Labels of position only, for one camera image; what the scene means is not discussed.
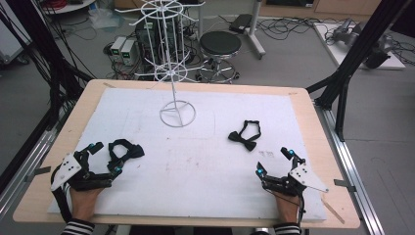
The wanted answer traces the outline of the person's right hand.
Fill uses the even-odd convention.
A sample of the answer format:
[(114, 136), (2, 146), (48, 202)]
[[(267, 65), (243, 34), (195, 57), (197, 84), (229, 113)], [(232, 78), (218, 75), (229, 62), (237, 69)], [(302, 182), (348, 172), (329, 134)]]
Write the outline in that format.
[(300, 198), (287, 196), (281, 193), (275, 193), (274, 197), (277, 204), (279, 220), (283, 223), (297, 223)]

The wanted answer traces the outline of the white wire display rack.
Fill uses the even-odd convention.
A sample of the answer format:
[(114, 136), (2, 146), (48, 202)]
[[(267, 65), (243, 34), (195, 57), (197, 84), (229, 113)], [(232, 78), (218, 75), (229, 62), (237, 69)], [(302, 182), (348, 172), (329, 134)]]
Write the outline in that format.
[(194, 22), (184, 14), (186, 5), (177, 0), (142, 0), (144, 4), (136, 9), (118, 10), (119, 13), (140, 12), (142, 17), (133, 25), (153, 20), (157, 24), (154, 38), (160, 39), (159, 45), (153, 43), (147, 28), (152, 59), (147, 62), (153, 67), (153, 77), (157, 83), (169, 82), (172, 100), (159, 110), (161, 121), (169, 127), (184, 127), (191, 124), (197, 116), (196, 108), (189, 102), (176, 97), (176, 84), (188, 77), (186, 61), (190, 57), (185, 52), (183, 19)]

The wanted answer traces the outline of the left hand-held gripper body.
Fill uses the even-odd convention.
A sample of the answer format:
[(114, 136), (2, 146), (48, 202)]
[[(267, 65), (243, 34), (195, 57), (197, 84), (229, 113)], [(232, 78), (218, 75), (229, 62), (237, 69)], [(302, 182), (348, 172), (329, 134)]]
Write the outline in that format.
[(113, 180), (109, 173), (95, 174), (89, 170), (91, 151), (76, 151), (67, 154), (52, 174), (51, 190), (56, 191), (65, 183), (76, 191), (111, 187)]

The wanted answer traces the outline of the black box on floor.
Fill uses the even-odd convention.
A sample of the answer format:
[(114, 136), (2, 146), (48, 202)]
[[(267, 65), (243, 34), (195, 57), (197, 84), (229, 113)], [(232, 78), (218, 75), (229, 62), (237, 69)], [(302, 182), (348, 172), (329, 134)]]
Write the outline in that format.
[(243, 33), (251, 25), (252, 16), (250, 14), (239, 15), (230, 25), (229, 29), (237, 33)]

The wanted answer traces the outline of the person's left hand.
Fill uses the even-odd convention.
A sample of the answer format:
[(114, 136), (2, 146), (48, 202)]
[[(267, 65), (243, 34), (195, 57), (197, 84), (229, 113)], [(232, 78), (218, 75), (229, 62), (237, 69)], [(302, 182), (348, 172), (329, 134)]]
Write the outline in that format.
[(96, 201), (103, 188), (88, 191), (69, 189), (72, 205), (72, 217), (90, 221), (94, 215)]

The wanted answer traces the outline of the aluminium rail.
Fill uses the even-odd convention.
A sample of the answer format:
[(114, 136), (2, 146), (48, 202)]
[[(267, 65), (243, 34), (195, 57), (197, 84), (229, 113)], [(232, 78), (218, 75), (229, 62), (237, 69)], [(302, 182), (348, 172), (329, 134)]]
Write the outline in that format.
[(50, 130), (34, 130), (0, 175), (0, 220), (8, 213), (22, 189), (29, 183), (25, 182), (24, 178), (40, 168), (59, 132), (58, 127)]
[(358, 169), (345, 141), (335, 130), (336, 118), (332, 111), (314, 106), (329, 141), (333, 144), (335, 157), (346, 180), (346, 188), (357, 208), (358, 218), (363, 222), (369, 235), (386, 235), (384, 228), (371, 203)]

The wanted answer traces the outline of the round white table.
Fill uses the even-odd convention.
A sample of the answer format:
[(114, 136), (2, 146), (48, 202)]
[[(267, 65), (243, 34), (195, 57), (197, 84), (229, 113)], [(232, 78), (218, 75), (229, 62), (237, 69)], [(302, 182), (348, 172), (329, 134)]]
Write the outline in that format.
[(43, 8), (43, 11), (48, 15), (63, 14), (88, 8), (90, 5), (94, 5), (95, 3), (96, 0), (82, 0), (81, 4), (66, 4), (66, 6), (61, 9)]

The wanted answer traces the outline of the black bow tie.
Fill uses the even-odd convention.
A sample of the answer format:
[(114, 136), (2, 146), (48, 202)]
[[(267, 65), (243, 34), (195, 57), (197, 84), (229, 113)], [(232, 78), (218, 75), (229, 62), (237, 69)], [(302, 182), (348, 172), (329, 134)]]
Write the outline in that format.
[[(246, 139), (242, 136), (249, 124), (254, 124), (257, 127), (257, 134)], [(245, 120), (244, 125), (240, 131), (232, 131), (228, 135), (228, 139), (233, 142), (238, 142), (251, 152), (256, 147), (256, 140), (261, 136), (261, 128), (258, 120)]]
[[(117, 145), (121, 145), (126, 149), (126, 153), (122, 157), (118, 157), (114, 152), (114, 148)], [(143, 148), (139, 144), (132, 144), (126, 139), (117, 139), (113, 143), (110, 143), (109, 153), (111, 160), (107, 168), (115, 171), (121, 171), (124, 163), (129, 159), (141, 158), (145, 155)]]

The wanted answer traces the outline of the person's left striped sleeve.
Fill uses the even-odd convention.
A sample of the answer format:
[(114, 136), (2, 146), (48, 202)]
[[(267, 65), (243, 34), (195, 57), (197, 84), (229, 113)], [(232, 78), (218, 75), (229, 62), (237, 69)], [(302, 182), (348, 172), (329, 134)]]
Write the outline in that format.
[(71, 219), (63, 229), (61, 235), (92, 235), (95, 225), (81, 219)]

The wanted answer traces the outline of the grey metal clip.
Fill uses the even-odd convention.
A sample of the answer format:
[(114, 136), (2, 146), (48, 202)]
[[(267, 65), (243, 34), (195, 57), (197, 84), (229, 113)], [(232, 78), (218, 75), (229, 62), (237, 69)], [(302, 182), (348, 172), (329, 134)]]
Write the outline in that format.
[(334, 184), (339, 187), (345, 187), (348, 192), (356, 192), (355, 186), (352, 186), (351, 184), (349, 184), (348, 181), (334, 179)]
[(36, 175), (48, 173), (51, 171), (51, 167), (45, 166), (35, 169), (32, 173), (28, 174), (25, 178), (25, 182), (31, 182)]

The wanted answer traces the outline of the black computer tower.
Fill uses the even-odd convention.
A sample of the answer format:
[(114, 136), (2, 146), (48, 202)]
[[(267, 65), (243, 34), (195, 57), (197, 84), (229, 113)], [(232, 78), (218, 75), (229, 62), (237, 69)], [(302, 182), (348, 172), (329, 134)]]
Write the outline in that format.
[(181, 36), (177, 18), (155, 20), (146, 18), (135, 25), (142, 65), (146, 70), (165, 61), (166, 51), (172, 59), (182, 58)]

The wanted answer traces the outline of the person's striped sleeve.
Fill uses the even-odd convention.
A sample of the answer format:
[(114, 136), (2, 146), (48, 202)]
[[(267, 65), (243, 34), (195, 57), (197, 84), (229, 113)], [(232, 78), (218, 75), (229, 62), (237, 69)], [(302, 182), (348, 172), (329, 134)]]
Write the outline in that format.
[(301, 229), (294, 222), (280, 223), (273, 226), (275, 235), (300, 235)]
[(92, 235), (95, 225), (81, 219), (71, 219), (63, 229), (61, 235)]

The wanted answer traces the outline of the clear plastic bag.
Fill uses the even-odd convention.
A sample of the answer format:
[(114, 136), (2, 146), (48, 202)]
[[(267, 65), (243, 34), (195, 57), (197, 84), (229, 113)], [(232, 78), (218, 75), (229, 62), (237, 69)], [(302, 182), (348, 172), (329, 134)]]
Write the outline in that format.
[(94, 29), (115, 31), (123, 24), (123, 18), (110, 9), (91, 9), (88, 11), (89, 20)]

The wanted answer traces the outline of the white stand post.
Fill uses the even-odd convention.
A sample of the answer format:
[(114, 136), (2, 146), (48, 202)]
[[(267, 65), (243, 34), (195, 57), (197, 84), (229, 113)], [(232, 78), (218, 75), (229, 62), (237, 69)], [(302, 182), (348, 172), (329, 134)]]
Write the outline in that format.
[(261, 7), (262, 0), (254, 0), (254, 6), (252, 11), (252, 20), (251, 25), (249, 28), (245, 29), (245, 34), (250, 40), (254, 50), (256, 51), (258, 58), (261, 60), (263, 56), (266, 54), (265, 50), (263, 49), (262, 45), (260, 44), (259, 40), (257, 39), (255, 32), (256, 32), (256, 25), (257, 20), (259, 17), (259, 11)]

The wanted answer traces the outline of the black metal frame strut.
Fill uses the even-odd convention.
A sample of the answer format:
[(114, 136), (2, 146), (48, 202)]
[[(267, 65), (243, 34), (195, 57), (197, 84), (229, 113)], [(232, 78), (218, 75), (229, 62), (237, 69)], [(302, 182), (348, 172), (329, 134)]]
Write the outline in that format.
[(315, 104), (323, 110), (330, 111), (333, 102), (338, 100), (335, 130), (342, 141), (345, 141), (344, 123), (350, 80), (407, 1), (382, 0), (338, 68), (327, 78), (306, 87), (308, 93), (324, 88), (315, 99)]
[(48, 126), (51, 129), (58, 121), (61, 107), (69, 101), (77, 101), (84, 88), (80, 81), (93, 79), (84, 71), (71, 65), (57, 46), (51, 31), (39, 16), (31, 0), (6, 0), (12, 12), (21, 23), (26, 33), (36, 46), (40, 56), (46, 61), (47, 69), (38, 66), (35, 54), (15, 31), (11, 22), (0, 13), (0, 20), (25, 49), (28, 56), (36, 63), (41, 76), (50, 87), (50, 109), (47, 112)]

